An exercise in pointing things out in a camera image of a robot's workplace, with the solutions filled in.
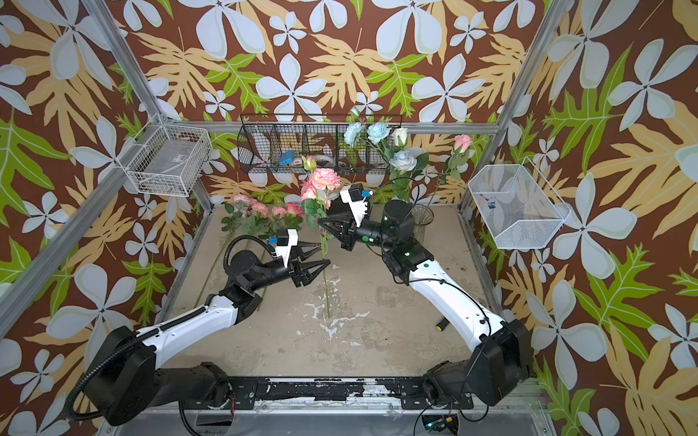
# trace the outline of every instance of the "white robot arm segment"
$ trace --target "white robot arm segment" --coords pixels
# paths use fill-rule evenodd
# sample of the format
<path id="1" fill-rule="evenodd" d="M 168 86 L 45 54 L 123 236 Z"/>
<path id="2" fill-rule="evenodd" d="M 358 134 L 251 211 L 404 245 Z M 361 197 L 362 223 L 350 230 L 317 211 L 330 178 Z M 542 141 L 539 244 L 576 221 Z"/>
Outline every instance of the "white robot arm segment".
<path id="1" fill-rule="evenodd" d="M 464 294 L 465 291 L 440 283 L 439 280 L 461 289 L 435 260 L 422 262 L 417 265 L 416 270 L 410 272 L 410 286 L 424 295 L 453 324 L 471 351 L 481 343 L 480 336 L 490 336 L 502 329 L 504 320 L 501 317 L 479 303 L 475 305 L 474 299 L 469 299 Z"/>

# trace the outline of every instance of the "black cable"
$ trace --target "black cable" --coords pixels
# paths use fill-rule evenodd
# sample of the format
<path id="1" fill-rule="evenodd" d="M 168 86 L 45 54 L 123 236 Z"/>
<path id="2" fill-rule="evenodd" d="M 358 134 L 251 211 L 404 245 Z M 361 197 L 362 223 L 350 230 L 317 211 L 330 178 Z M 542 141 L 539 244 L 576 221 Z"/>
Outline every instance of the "black cable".
<path id="1" fill-rule="evenodd" d="M 461 409 L 461 408 L 458 409 L 458 412 L 461 414 L 461 416 L 463 417 L 463 419 L 465 419 L 467 422 L 480 422 L 480 421 L 482 421 L 483 419 L 485 419 L 485 417 L 486 417 L 487 414 L 489 413 L 489 406 L 487 406 L 487 408 L 485 409 L 484 415 L 482 415 L 482 416 L 481 416 L 480 418 L 478 418 L 478 419 L 468 419 L 468 418 L 466 418 L 466 416 L 463 414 L 463 409 Z"/>
<path id="2" fill-rule="evenodd" d="M 260 244 L 272 257 L 274 257 L 274 247 L 269 245 L 268 243 L 264 242 L 262 239 L 259 239 L 256 236 L 252 236 L 251 234 L 242 234 L 238 236 L 237 238 L 233 239 L 229 244 L 228 248 L 225 249 L 225 254 L 223 255 L 223 270 L 228 272 L 228 258 L 230 257 L 230 252 L 232 251 L 232 248 L 237 244 L 238 242 L 242 241 L 243 239 L 249 239 L 250 241 L 255 241 L 256 243 Z"/>
<path id="3" fill-rule="evenodd" d="M 63 406 L 63 412 L 64 414 L 68 415 L 68 418 L 72 421 L 89 421 L 92 419 L 99 418 L 102 416 L 102 412 L 96 411 L 96 412 L 90 412 L 90 413 L 79 413 L 76 412 L 73 406 L 75 405 L 75 400 L 77 400 L 77 396 L 80 395 L 80 392 L 87 386 L 89 381 L 93 379 L 97 374 L 99 374 L 104 367 L 121 357 L 123 354 L 126 352 L 130 351 L 131 348 L 135 347 L 136 345 L 140 344 L 144 340 L 148 338 L 152 338 L 153 336 L 167 330 L 171 329 L 172 327 L 181 324 L 182 322 L 189 321 L 190 319 L 194 318 L 195 316 L 201 315 L 203 312 L 206 311 L 205 307 L 201 307 L 198 310 L 189 313 L 188 315 L 181 316 L 175 320 L 172 320 L 168 323 L 163 324 L 160 327 L 156 327 L 155 329 L 148 330 L 144 334 L 140 336 L 136 336 L 135 338 L 129 340 L 127 343 L 123 344 L 121 347 L 116 348 L 109 356 L 107 356 L 104 360 L 102 360 L 97 366 L 92 368 L 90 371 L 85 373 L 80 381 L 75 385 L 72 391 L 68 394 L 66 397 L 66 402 Z"/>
<path id="4" fill-rule="evenodd" d="M 417 415 L 417 419 L 415 419 L 415 425 L 412 427 L 412 436 L 415 436 L 417 433 L 417 422 L 419 422 L 419 418 L 422 417 L 422 414 L 426 412 L 428 408 L 430 408 L 431 405 L 427 405 L 422 411 Z"/>
<path id="5" fill-rule="evenodd" d="M 181 423 L 184 424 L 184 428 L 191 436 L 202 436 L 200 433 L 197 433 L 196 430 L 192 428 L 191 424 L 189 424 L 189 421 L 186 420 L 183 401 L 179 402 L 179 417 L 181 418 Z"/>

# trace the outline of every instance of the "white rose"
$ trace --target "white rose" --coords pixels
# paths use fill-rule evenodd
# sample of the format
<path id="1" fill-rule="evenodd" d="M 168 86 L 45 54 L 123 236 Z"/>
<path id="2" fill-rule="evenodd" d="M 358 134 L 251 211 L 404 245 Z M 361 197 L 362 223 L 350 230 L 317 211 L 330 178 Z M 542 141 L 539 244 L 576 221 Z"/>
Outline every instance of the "white rose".
<path id="1" fill-rule="evenodd" d="M 404 147 L 407 145 L 407 128 L 400 127 L 392 132 L 393 143 L 398 147 Z"/>
<path id="2" fill-rule="evenodd" d="M 412 171 L 417 166 L 417 159 L 409 151 L 403 150 L 395 153 L 389 164 L 398 171 Z"/>

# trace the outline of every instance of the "wire mesh basket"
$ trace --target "wire mesh basket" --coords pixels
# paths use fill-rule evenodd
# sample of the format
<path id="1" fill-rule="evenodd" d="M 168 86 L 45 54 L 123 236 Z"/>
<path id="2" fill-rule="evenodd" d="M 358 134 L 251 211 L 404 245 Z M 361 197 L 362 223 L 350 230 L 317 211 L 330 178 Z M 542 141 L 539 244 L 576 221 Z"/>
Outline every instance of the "wire mesh basket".
<path id="1" fill-rule="evenodd" d="M 401 116 L 391 116 L 391 129 L 402 124 Z M 240 168 L 245 172 L 305 173 L 300 158 L 314 156 L 318 168 L 331 168 L 339 174 L 384 174 L 388 164 L 380 152 L 368 144 L 366 129 L 355 146 L 344 142 L 346 122 L 279 123 L 243 121 L 237 136 Z M 392 144 L 392 136 L 386 140 Z M 293 156 L 290 162 L 284 158 Z"/>
<path id="2" fill-rule="evenodd" d="M 188 197 L 209 160 L 206 129 L 163 124 L 139 142 L 140 150 L 125 171 L 139 193 Z"/>
<path id="3" fill-rule="evenodd" d="M 572 212 L 535 166 L 534 172 L 540 182 L 524 165 L 485 165 L 468 182 L 497 248 L 545 248 Z M 558 205 L 543 191 L 546 183 L 560 200 Z"/>

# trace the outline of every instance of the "pink rose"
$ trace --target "pink rose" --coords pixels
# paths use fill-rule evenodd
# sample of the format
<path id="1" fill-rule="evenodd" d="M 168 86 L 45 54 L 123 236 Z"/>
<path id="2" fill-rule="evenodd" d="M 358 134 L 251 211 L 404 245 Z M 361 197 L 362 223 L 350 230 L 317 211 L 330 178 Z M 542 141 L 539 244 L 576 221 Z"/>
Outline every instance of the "pink rose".
<path id="1" fill-rule="evenodd" d="M 311 183 L 315 186 L 315 189 L 335 190 L 342 182 L 334 170 L 329 168 L 318 168 L 313 172 Z"/>
<path id="2" fill-rule="evenodd" d="M 313 186 L 312 180 L 306 179 L 301 187 L 301 201 L 303 200 L 314 200 L 318 194 L 315 192 L 315 186 Z"/>
<path id="3" fill-rule="evenodd" d="M 286 211 L 289 215 L 303 216 L 303 209 L 295 203 L 286 203 Z"/>
<path id="4" fill-rule="evenodd" d="M 301 193 L 301 201 L 314 200 L 317 197 L 318 197 L 318 194 L 315 192 L 315 188 L 313 188 L 312 186 L 305 188 L 303 190 L 303 192 Z"/>
<path id="5" fill-rule="evenodd" d="M 260 218 L 267 218 L 269 216 L 269 208 L 266 204 L 256 202 L 252 205 L 252 212 L 259 215 Z"/>
<path id="6" fill-rule="evenodd" d="M 252 199 L 250 197 L 248 197 L 247 195 L 238 194 L 232 198 L 232 202 L 233 203 L 243 202 L 245 204 L 252 204 Z"/>
<path id="7" fill-rule="evenodd" d="M 272 209 L 272 215 L 279 218 L 283 218 L 284 216 L 286 216 L 286 209 L 284 209 L 283 207 L 276 206 Z"/>
<path id="8" fill-rule="evenodd" d="M 473 143 L 473 139 L 467 135 L 456 136 L 456 143 L 453 145 L 453 151 L 456 153 L 465 153 L 468 147 Z"/>

